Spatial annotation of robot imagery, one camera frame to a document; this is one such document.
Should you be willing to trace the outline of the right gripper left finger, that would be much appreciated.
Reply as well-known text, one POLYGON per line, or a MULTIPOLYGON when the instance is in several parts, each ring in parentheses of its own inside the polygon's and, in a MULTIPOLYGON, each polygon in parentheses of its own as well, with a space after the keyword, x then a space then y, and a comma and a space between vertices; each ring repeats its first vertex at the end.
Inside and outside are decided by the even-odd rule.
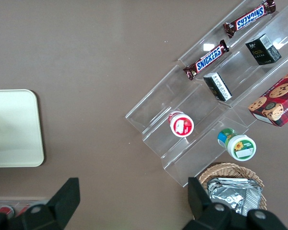
POLYGON ((0 230, 63 230, 79 204, 79 178, 69 178, 47 202, 34 202, 11 218, 0 212, 0 230))

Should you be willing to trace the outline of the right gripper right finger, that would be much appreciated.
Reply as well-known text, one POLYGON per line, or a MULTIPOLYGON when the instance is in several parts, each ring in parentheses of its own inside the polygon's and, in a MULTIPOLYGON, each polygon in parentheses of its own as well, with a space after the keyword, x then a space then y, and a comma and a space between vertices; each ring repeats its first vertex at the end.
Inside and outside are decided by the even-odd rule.
POLYGON ((286 230, 287 227, 272 212, 252 209, 240 215, 224 204, 213 203, 199 180, 188 178, 188 203, 194 219, 184 230, 286 230))

